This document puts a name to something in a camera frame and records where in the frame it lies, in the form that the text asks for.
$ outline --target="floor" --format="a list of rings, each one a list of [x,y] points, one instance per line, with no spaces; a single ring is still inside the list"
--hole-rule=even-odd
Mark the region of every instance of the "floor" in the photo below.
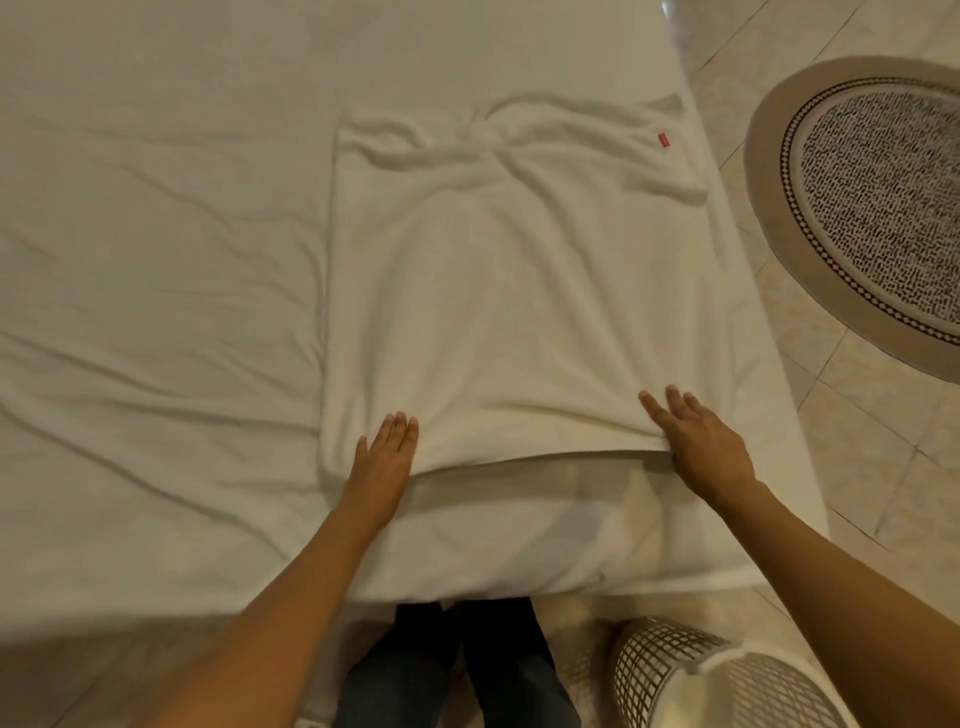
[[[960,0],[663,0],[721,167],[829,506],[834,541],[960,621],[960,386],[879,351],[810,299],[771,255],[747,200],[741,142],[764,93],[815,62],[889,54],[960,66]],[[812,655],[769,588],[624,599],[549,597],[545,631],[585,725],[601,722],[585,660],[603,619],[662,614],[729,638]],[[351,635],[375,639],[383,614]],[[16,728],[127,725],[142,695],[203,648],[218,624],[0,654],[0,706]],[[344,665],[331,669],[342,670]],[[329,709],[331,696],[311,704]],[[468,687],[448,724],[475,724]]]

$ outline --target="rug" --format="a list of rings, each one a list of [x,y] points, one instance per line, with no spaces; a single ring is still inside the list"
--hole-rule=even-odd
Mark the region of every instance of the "rug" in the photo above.
[[[810,66],[756,110],[744,167],[771,249],[820,305],[960,382],[960,70]]]

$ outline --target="person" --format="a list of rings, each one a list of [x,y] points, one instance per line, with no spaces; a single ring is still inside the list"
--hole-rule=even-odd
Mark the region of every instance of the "person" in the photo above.
[[[692,394],[640,402],[686,485],[759,566],[862,728],[960,726],[960,626],[852,558],[783,506],[742,438]],[[340,503],[276,580],[155,708],[147,728],[288,728],[324,632],[376,534],[396,512],[420,427],[388,416],[357,443]],[[488,726],[579,720],[553,672],[529,600],[400,607],[394,628],[350,672],[338,728],[433,725],[459,623]]]

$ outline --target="forearm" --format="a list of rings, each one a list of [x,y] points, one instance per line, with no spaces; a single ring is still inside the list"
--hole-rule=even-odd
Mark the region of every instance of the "forearm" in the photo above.
[[[144,725],[289,728],[320,642],[371,539],[369,529],[334,510]]]
[[[960,627],[748,490],[718,511],[861,725],[960,725]]]

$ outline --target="finger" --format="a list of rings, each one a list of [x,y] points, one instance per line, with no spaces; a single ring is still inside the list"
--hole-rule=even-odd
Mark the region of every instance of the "finger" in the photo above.
[[[383,418],[383,425],[380,426],[380,429],[376,433],[376,437],[373,438],[373,444],[370,446],[370,449],[380,449],[387,443],[387,438],[390,437],[390,431],[394,428],[394,416],[387,415]]]
[[[650,415],[650,419],[659,425],[664,431],[672,430],[677,426],[677,418],[670,414],[669,410],[663,409],[660,403],[652,394],[643,390],[640,392],[640,404]]]
[[[390,433],[390,439],[387,440],[387,449],[400,449],[400,443],[403,442],[403,436],[407,433],[407,416],[402,412],[397,412],[394,417],[394,431]]]
[[[691,392],[687,392],[686,394],[684,394],[684,402],[686,402],[687,407],[692,409],[698,415],[713,414],[710,411],[710,408],[707,407],[705,404],[700,404],[700,400],[694,397],[694,395]]]
[[[360,462],[360,458],[367,454],[367,438],[361,437],[357,440],[357,450],[353,454],[353,464],[356,465]]]
[[[692,420],[696,417],[696,413],[688,406],[684,398],[680,395],[680,390],[677,389],[676,384],[671,384],[666,388],[666,403],[670,407],[670,411],[673,412],[677,419],[679,420]]]
[[[417,441],[419,439],[420,423],[416,417],[411,417],[410,422],[407,424],[407,433],[403,436],[403,442],[400,443],[400,452],[412,458],[414,451],[417,449]]]

